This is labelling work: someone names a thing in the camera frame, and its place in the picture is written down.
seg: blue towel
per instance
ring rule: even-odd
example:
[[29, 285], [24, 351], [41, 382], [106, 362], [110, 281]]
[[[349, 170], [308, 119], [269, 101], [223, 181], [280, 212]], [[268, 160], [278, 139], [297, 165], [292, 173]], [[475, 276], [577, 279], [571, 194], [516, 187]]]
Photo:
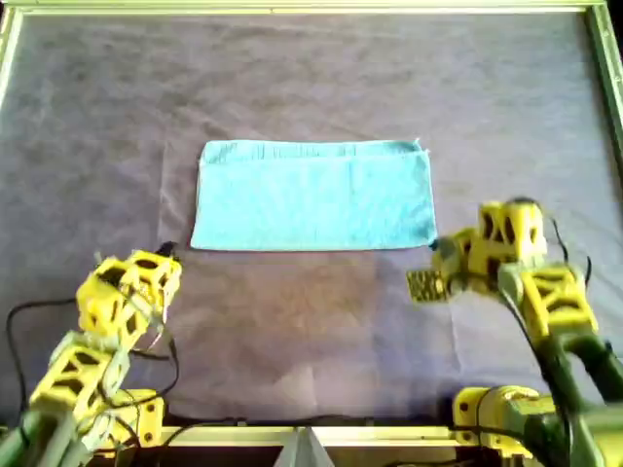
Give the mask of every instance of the blue towel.
[[436, 236], [428, 154], [417, 141], [203, 149], [194, 248], [408, 248]]

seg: gray fabric surface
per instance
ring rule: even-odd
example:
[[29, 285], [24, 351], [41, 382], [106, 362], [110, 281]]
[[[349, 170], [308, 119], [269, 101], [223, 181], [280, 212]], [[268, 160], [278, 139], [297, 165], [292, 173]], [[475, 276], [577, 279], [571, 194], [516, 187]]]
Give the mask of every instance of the gray fabric surface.
[[[419, 136], [440, 233], [474, 224], [483, 200], [541, 200], [572, 258], [592, 255], [590, 300], [622, 348], [604, 115], [575, 15], [27, 18], [0, 113], [0, 301], [72, 295], [95, 250], [187, 244], [206, 140]], [[175, 413], [437, 416], [466, 384], [542, 387], [500, 306], [412, 306], [404, 273], [428, 265], [426, 249], [181, 256]], [[32, 389], [77, 313], [18, 321]], [[8, 416], [17, 387], [0, 353]], [[128, 384], [169, 377], [136, 363]]]

